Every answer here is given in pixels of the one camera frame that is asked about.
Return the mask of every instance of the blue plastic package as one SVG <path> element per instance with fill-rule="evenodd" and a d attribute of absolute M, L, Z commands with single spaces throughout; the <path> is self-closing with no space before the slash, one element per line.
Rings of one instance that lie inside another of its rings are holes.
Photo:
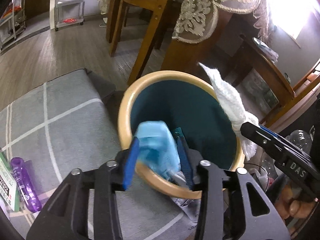
<path fill-rule="evenodd" d="M 169 180 L 181 170 L 177 145 L 165 122 L 142 122 L 135 136 L 140 141 L 138 160 L 153 172 Z"/>

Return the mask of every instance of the metal bolt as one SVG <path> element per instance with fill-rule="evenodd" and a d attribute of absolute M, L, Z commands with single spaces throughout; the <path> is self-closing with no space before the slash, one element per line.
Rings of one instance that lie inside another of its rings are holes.
<path fill-rule="evenodd" d="M 107 166 L 108 167 L 114 167 L 117 166 L 118 163 L 115 160 L 107 161 Z"/>
<path fill-rule="evenodd" d="M 210 165 L 211 165 L 211 162 L 209 162 L 209 161 L 207 161 L 207 160 L 202 160 L 202 161 L 200 161 L 200 164 L 201 164 L 202 166 L 207 167 L 207 166 L 210 166 Z"/>
<path fill-rule="evenodd" d="M 244 175 L 244 174 L 246 174 L 247 173 L 247 170 L 245 169 L 245 168 L 238 168 L 237 169 L 237 172 L 239 173 L 239 174 L 242 174 L 242 175 Z"/>
<path fill-rule="evenodd" d="M 79 175 L 81 173 L 81 169 L 79 168 L 75 168 L 71 171 L 71 174 L 72 175 Z"/>

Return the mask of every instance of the trash can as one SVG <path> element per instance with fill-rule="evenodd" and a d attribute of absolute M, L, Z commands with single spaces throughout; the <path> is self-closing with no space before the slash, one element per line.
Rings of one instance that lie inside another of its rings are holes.
<path fill-rule="evenodd" d="M 235 171 L 243 167 L 244 154 L 231 122 L 217 101 L 211 85 L 187 73 L 157 71 L 134 82 L 124 93 L 118 115 L 122 149 L 144 121 L 164 121 L 172 131 L 180 127 L 191 149 L 220 168 Z M 154 189 L 174 197 L 197 199 L 201 191 L 168 182 L 143 163 L 136 172 Z"/>

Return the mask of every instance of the purple bottle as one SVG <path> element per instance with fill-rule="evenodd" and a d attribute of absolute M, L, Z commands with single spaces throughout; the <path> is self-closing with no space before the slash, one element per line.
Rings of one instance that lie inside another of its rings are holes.
<path fill-rule="evenodd" d="M 13 177 L 17 182 L 18 189 L 26 203 L 26 207 L 32 213 L 40 211 L 42 209 L 42 205 L 33 189 L 33 185 L 23 159 L 14 157 L 11 159 L 10 165 L 13 169 Z"/>

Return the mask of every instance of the gray tablecloth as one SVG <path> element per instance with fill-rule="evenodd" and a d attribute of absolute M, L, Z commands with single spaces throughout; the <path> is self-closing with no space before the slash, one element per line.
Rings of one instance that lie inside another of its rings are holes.
<path fill-rule="evenodd" d="M 0 112 L 0 146 L 7 159 L 25 160 L 43 204 L 73 168 L 96 169 L 120 150 L 116 128 L 101 101 L 114 86 L 99 80 L 84 69 L 77 70 L 33 89 Z M 90 238 L 93 194 L 92 190 Z M 129 190 L 117 192 L 117 203 L 124 239 L 183 240 L 195 227 L 168 196 L 136 175 Z M 7 210 L 25 238 L 37 214 L 21 206 L 20 212 Z"/>

